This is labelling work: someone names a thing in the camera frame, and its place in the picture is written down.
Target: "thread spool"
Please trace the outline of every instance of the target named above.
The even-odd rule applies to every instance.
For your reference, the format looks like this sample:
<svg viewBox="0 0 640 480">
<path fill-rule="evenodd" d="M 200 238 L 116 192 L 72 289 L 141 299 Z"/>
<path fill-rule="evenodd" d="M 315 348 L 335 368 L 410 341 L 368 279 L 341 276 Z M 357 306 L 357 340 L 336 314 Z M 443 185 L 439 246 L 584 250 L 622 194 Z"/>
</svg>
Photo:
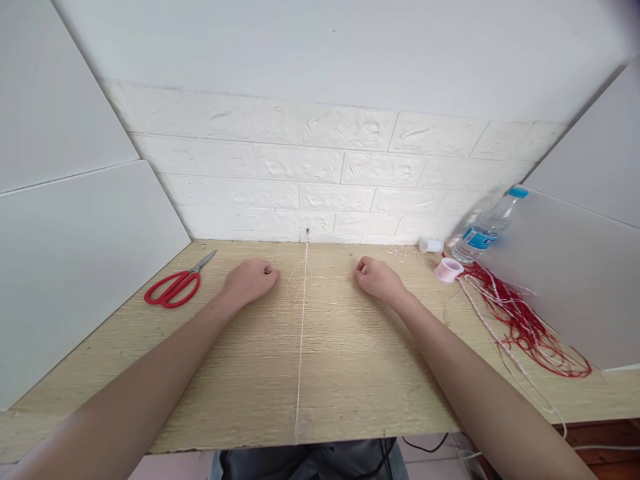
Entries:
<svg viewBox="0 0 640 480">
<path fill-rule="evenodd" d="M 464 270 L 465 268 L 460 262 L 450 258 L 443 258 L 433 272 L 439 280 L 445 283 L 453 283 L 455 278 Z"/>
<path fill-rule="evenodd" d="M 420 237 L 418 242 L 418 249 L 420 253 L 433 252 L 440 253 L 444 250 L 445 246 L 442 240 L 428 239 L 426 237 Z"/>
</svg>

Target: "red string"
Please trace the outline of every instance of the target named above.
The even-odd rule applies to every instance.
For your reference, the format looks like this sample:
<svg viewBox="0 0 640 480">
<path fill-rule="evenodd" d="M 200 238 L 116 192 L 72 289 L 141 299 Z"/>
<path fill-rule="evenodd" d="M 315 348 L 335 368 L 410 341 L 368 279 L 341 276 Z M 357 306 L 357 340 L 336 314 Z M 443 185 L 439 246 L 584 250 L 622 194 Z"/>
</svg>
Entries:
<svg viewBox="0 0 640 480">
<path fill-rule="evenodd" d="M 520 292 L 478 262 L 465 265 L 464 275 L 477 279 L 484 290 L 501 300 L 496 303 L 482 295 L 494 318 L 509 327 L 504 340 L 509 348 L 517 345 L 542 368 L 561 377 L 584 378 L 591 374 L 589 362 L 576 350 L 575 354 L 563 350 L 558 338 L 538 319 Z"/>
</svg>

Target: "white board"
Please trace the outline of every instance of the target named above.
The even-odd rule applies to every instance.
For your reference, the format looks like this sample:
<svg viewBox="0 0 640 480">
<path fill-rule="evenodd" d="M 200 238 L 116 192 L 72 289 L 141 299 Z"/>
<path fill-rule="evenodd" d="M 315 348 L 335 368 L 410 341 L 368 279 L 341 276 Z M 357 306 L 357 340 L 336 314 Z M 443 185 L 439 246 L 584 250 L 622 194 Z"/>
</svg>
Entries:
<svg viewBox="0 0 640 480">
<path fill-rule="evenodd" d="M 552 197 L 640 228 L 640 57 L 527 178 Z"/>
<path fill-rule="evenodd" d="M 146 161 L 0 195 L 0 409 L 190 240 Z"/>
<path fill-rule="evenodd" d="M 596 367 L 640 363 L 640 229 L 527 190 L 481 263 L 536 292 L 527 301 Z"/>
<path fill-rule="evenodd" d="M 0 193 L 138 155 L 49 0 L 0 2 Z"/>
</svg>

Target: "water bottle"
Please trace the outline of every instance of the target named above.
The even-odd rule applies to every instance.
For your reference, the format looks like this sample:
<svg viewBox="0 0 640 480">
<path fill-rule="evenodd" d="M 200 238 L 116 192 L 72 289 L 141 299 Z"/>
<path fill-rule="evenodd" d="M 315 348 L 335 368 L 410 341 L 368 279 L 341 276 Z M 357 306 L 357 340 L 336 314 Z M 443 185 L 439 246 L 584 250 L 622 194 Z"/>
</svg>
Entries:
<svg viewBox="0 0 640 480">
<path fill-rule="evenodd" d="M 523 188 L 513 187 L 492 207 L 482 211 L 454 245 L 451 251 L 453 258 L 460 263 L 473 263 L 509 226 L 515 204 L 528 194 Z"/>
</svg>

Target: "forearm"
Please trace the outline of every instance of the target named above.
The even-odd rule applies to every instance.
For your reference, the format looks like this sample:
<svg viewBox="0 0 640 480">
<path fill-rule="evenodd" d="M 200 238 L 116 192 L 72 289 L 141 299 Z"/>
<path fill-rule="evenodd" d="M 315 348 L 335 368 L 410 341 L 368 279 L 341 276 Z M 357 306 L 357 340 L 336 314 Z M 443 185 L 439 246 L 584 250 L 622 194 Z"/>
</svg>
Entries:
<svg viewBox="0 0 640 480">
<path fill-rule="evenodd" d="M 504 478 L 595 478 L 542 415 L 416 297 L 407 292 L 391 306 L 466 432 Z"/>
<path fill-rule="evenodd" d="M 9 478 L 128 478 L 240 307 L 228 296 L 212 300 L 56 427 Z"/>
</svg>

